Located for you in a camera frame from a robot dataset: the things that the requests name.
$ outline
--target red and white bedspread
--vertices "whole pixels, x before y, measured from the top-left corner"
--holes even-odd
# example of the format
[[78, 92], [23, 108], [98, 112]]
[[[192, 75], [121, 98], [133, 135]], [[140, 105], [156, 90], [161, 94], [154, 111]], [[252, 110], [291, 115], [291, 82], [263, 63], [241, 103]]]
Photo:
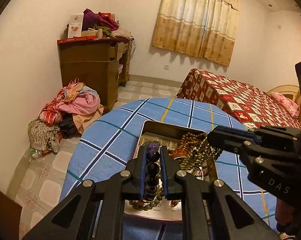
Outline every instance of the red and white bedspread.
[[246, 128], [270, 124], [301, 129], [298, 120], [293, 119], [281, 105], [260, 89], [208, 71], [192, 69], [177, 97], [214, 104]]

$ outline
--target pile of clothes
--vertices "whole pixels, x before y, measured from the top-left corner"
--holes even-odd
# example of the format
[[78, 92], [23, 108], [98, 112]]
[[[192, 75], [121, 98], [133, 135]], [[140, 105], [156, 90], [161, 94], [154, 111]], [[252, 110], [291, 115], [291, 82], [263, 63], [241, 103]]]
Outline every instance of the pile of clothes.
[[61, 138], [82, 134], [103, 112], [97, 92], [77, 78], [63, 87], [53, 101], [44, 106], [39, 117], [29, 123], [31, 147], [42, 153], [58, 152]]
[[129, 31], [124, 28], [119, 27], [117, 22], [113, 19], [110, 19], [108, 16], [99, 12], [95, 14], [90, 9], [86, 9], [84, 11], [84, 19], [82, 25], [82, 31], [86, 31], [88, 29], [102, 29], [103, 36], [105, 37], [118, 37], [118, 38], [126, 38], [131, 40], [132, 35]]

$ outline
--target blue plaid tablecloth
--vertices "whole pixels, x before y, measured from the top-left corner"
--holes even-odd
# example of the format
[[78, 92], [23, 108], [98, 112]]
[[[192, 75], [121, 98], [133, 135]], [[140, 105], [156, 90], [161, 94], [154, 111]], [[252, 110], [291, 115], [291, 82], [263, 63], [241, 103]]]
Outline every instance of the blue plaid tablecloth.
[[[217, 125], [245, 130], [233, 117], [207, 103], [177, 98], [151, 98], [128, 103], [102, 116], [84, 132], [69, 162], [60, 200], [85, 179], [98, 182], [124, 170], [147, 120], [205, 132]], [[276, 198], [248, 181], [247, 169], [238, 155], [224, 151], [216, 161], [216, 168], [218, 177], [276, 231]], [[135, 239], [182, 240], [182, 225], [124, 216], [123, 240]]]

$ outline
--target black cloth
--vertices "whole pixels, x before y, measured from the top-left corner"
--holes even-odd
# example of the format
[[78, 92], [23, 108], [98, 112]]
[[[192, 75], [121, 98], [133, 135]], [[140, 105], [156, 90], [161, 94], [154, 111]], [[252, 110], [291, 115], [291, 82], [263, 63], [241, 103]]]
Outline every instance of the black cloth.
[[74, 124], [73, 115], [62, 112], [63, 119], [58, 124], [64, 139], [72, 138], [77, 135], [77, 128]]

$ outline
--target curtain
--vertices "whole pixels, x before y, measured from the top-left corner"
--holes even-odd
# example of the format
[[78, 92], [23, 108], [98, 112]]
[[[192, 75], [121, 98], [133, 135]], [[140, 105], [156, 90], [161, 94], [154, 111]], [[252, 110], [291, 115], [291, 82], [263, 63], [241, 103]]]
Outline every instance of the curtain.
[[153, 46], [229, 66], [239, 5], [240, 0], [163, 0]]

